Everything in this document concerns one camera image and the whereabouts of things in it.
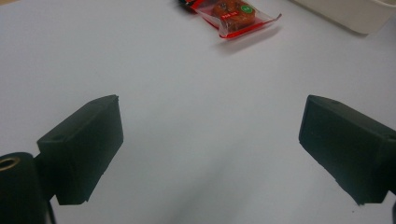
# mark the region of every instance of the threaded hole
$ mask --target threaded hole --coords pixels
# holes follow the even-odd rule
[[[18,157],[5,158],[3,160],[0,160],[0,172],[11,169],[15,165],[17,165],[20,160],[21,159]]]

